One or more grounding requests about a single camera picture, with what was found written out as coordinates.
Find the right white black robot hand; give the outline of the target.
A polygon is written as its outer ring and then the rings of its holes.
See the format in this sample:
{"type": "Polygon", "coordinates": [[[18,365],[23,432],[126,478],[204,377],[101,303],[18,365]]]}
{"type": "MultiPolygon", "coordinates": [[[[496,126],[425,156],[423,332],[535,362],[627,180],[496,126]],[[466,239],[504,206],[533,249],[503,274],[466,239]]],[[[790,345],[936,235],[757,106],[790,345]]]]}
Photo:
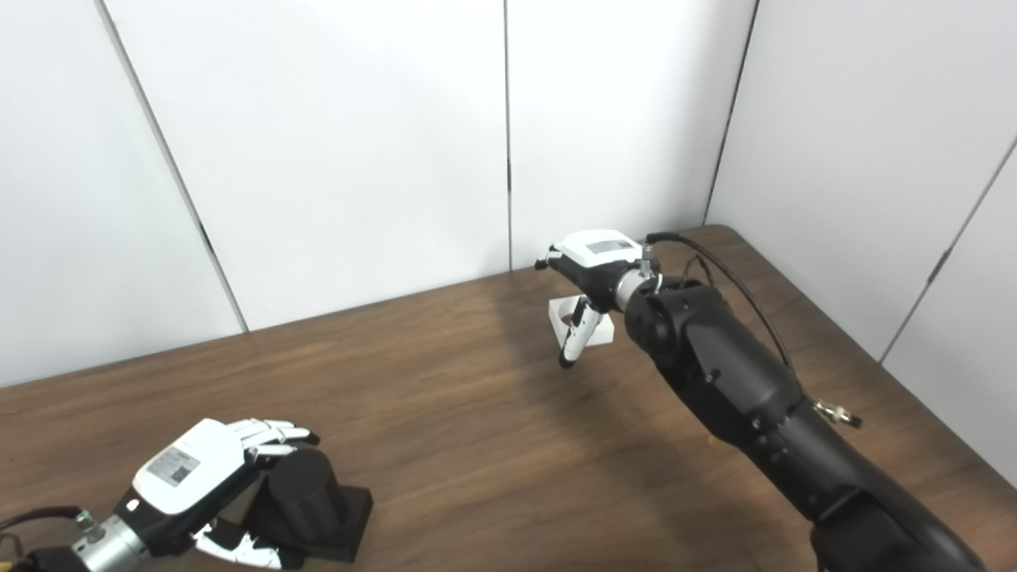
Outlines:
{"type": "Polygon", "coordinates": [[[559,365],[564,369],[575,365],[607,314],[624,314],[640,287],[652,284],[658,291],[663,284],[652,246],[617,230],[570,233],[537,258],[533,268],[556,271],[580,291],[559,351],[559,365]]]}

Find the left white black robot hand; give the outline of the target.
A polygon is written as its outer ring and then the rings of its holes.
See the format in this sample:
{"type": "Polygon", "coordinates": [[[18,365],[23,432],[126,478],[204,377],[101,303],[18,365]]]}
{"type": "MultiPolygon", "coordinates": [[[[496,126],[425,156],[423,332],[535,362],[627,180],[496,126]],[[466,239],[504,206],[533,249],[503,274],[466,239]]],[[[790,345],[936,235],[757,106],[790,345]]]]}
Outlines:
{"type": "Polygon", "coordinates": [[[142,556],[211,557],[266,570],[298,570],[298,551],[262,539],[222,518],[222,511],[265,471],[319,436],[291,421],[201,419],[149,458],[114,514],[141,544],[142,556]]]}

